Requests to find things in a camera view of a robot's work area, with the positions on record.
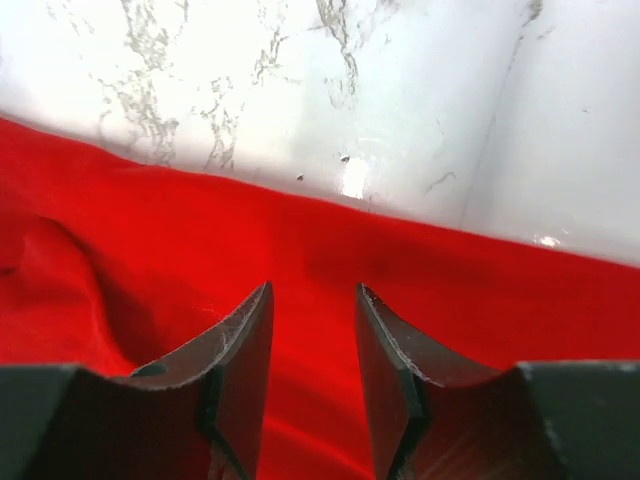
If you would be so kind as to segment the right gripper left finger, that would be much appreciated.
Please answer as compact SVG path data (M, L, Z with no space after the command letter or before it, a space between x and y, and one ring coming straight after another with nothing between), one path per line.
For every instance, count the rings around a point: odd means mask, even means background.
M129 376L75 364L1 370L5 479L252 479L274 292L257 287L215 326Z

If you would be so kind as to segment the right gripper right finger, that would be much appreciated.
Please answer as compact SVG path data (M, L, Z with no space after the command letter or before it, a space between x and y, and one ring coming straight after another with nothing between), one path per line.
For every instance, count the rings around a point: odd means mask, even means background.
M355 330L378 479L635 479L635 361L496 370L356 289Z

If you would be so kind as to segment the red t shirt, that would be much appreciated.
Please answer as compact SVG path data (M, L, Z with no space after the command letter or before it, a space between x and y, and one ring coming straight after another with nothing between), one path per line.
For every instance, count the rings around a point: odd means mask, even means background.
M635 359L636 268L133 163L1 123L1 358L125 374L275 290L259 475L372 475L354 334L370 286L444 345Z

